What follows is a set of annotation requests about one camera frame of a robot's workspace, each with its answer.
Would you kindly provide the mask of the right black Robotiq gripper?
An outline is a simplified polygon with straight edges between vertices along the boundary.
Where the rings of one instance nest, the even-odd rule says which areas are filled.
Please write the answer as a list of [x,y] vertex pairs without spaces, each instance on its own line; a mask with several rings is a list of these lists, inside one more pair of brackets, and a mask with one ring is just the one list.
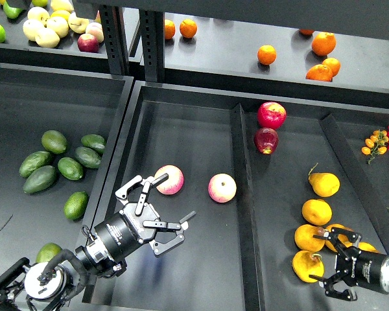
[[343,280],[348,286],[358,286],[381,294],[389,293],[389,256],[380,253],[363,251],[359,248],[349,248],[339,239],[340,235],[348,238],[349,242],[359,244],[360,233],[339,227],[332,227],[330,231],[324,229],[323,233],[313,235],[313,238],[329,241],[337,250],[338,256],[346,256],[344,260],[348,274],[335,273],[329,278],[309,275],[320,283],[327,297],[356,301],[357,294],[350,289],[342,292],[335,290],[335,284]]

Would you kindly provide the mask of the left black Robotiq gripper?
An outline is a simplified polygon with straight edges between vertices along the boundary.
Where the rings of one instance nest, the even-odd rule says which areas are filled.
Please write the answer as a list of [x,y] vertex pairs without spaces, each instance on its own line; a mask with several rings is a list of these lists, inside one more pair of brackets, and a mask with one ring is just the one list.
[[[159,220],[154,207],[147,203],[150,191],[168,178],[168,173],[158,178],[136,175],[115,191],[116,199],[125,207],[95,227],[95,233],[113,261],[122,261],[146,243],[154,255],[160,257],[185,241],[184,232],[197,213],[192,211],[178,222],[164,222]],[[130,194],[136,199],[135,203],[130,203]],[[166,242],[160,242],[156,240],[160,233],[172,233],[174,236]]]

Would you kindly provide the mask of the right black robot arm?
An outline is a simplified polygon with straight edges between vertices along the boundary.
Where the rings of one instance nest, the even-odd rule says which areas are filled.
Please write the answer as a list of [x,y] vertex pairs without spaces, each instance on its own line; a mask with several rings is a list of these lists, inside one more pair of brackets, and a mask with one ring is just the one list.
[[325,278],[316,275],[309,277],[318,281],[325,295],[344,301],[356,301],[357,294],[345,289],[335,290],[335,285],[343,281],[350,287],[361,287],[380,294],[389,294],[389,256],[365,251],[359,248],[362,236],[359,233],[332,227],[323,234],[313,236],[332,243],[337,250],[335,274]]

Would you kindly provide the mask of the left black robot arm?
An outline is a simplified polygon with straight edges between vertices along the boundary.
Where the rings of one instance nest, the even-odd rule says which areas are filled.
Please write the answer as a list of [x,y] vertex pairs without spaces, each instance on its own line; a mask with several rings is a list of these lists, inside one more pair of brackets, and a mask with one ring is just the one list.
[[158,177],[140,175],[116,191],[123,208],[90,231],[82,231],[87,244],[75,251],[61,250],[49,262],[31,264],[25,257],[0,276],[0,310],[17,310],[16,297],[26,292],[29,310],[33,302],[46,302],[46,310],[60,310],[80,294],[91,278],[110,278],[126,270],[126,258],[145,244],[160,256],[182,244],[191,212],[178,222],[164,222],[148,202],[150,191],[165,183],[167,173]]

